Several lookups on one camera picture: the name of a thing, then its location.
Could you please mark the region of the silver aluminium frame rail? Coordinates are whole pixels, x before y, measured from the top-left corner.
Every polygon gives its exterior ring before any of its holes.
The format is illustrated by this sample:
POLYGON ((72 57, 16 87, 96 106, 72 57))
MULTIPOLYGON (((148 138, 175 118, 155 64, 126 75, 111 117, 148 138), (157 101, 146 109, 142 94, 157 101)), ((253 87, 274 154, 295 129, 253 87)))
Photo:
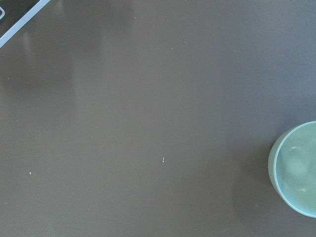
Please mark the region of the silver aluminium frame rail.
POLYGON ((0 47, 3 47, 50 0, 1 0, 0 47))

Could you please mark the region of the light green ceramic bowl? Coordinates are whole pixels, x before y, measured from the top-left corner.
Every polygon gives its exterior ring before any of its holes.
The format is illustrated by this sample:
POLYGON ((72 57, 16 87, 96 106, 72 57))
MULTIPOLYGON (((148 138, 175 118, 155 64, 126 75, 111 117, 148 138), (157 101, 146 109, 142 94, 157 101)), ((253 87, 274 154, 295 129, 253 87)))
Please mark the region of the light green ceramic bowl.
POLYGON ((268 158, 270 181, 282 200, 298 213, 316 216, 316 122, 283 133, 268 158))

